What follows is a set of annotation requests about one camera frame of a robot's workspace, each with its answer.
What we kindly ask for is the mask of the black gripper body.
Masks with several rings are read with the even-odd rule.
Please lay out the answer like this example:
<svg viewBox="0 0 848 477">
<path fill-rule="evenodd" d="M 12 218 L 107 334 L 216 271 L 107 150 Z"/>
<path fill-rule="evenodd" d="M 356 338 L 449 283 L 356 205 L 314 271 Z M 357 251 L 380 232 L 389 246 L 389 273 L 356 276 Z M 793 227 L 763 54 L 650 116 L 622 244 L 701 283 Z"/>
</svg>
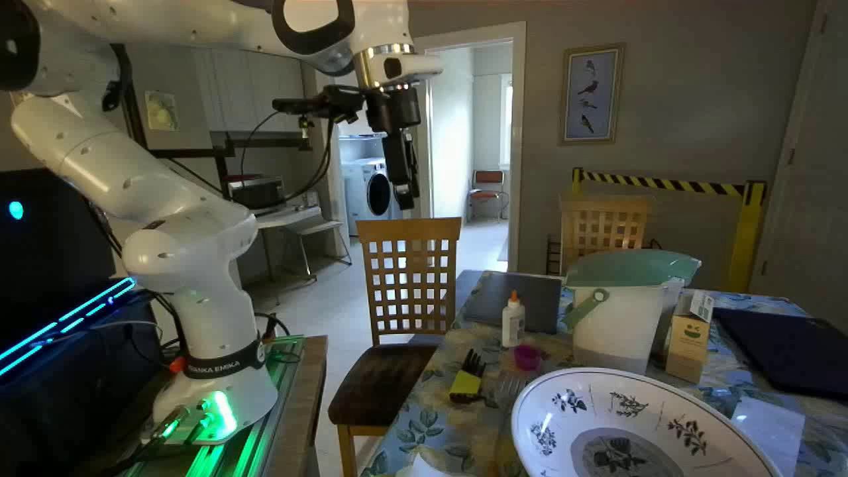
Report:
<svg viewBox="0 0 848 477">
<path fill-rule="evenodd" d="M 387 177 L 404 209 L 418 198 L 418 170 L 409 129 L 421 122 L 418 95 L 409 84 L 365 92 L 365 116 L 375 133 L 383 133 Z"/>
</svg>

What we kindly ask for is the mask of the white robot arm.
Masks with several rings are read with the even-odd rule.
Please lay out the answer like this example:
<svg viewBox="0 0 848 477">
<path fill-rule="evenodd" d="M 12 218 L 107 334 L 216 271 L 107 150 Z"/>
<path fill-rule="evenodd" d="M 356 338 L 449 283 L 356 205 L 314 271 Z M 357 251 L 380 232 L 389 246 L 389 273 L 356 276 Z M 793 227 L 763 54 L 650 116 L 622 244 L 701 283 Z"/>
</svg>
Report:
<svg viewBox="0 0 848 477">
<path fill-rule="evenodd" d="M 107 113 L 131 68 L 122 42 L 242 47 L 301 58 L 330 77 L 352 72 L 352 111 L 384 136 L 404 205 L 416 177 L 407 129 L 416 84 L 440 63 L 413 47 L 409 0 L 4 0 L 0 84 L 16 97 L 12 129 L 55 177 L 136 230 L 124 267 L 171 299 L 185 369 L 156 394 L 151 427 L 180 417 L 217 446 L 278 402 L 255 307 L 232 263 L 257 239 L 257 218 L 165 166 Z"/>
</svg>

